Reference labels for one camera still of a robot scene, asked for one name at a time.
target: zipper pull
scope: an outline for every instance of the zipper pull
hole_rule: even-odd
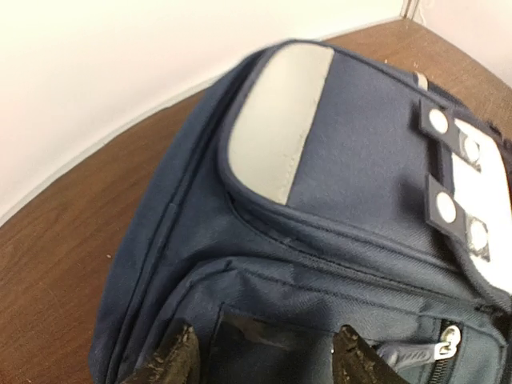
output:
[[[448,326],[435,344],[387,343],[377,348],[377,354],[394,370],[403,370],[452,358],[460,342],[460,329]]]

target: zipper teeth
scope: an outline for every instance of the zipper teeth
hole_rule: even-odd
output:
[[[443,320],[441,322],[441,331],[439,333],[439,337],[441,337],[442,332],[448,328],[449,326],[457,326],[462,330],[460,324],[456,322],[451,322],[448,320]],[[457,360],[458,352],[452,358],[448,358],[445,360],[438,360],[434,364],[434,368],[432,369],[432,374],[430,374],[430,379],[428,384],[447,384],[450,380],[451,371],[454,368],[455,361]]]

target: white wall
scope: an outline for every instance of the white wall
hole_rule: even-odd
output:
[[[30,0],[0,13],[0,225],[248,52],[399,16],[402,0]]]
[[[420,0],[414,20],[512,86],[512,0]]]

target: zipper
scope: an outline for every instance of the zipper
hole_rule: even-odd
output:
[[[462,341],[462,332],[458,324],[443,321],[442,329],[444,331],[441,332],[439,344],[443,344],[443,346],[438,349],[440,359],[436,360],[434,364],[429,384],[448,383],[454,370],[457,349]]]
[[[459,325],[443,321],[439,341],[430,344],[386,343],[377,354],[396,371],[434,364],[429,384],[447,384],[462,340]]]

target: metal zipper slider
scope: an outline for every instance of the metal zipper slider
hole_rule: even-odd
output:
[[[435,344],[387,343],[377,348],[377,354],[394,370],[403,370],[452,358],[460,342],[460,329],[448,326]]]

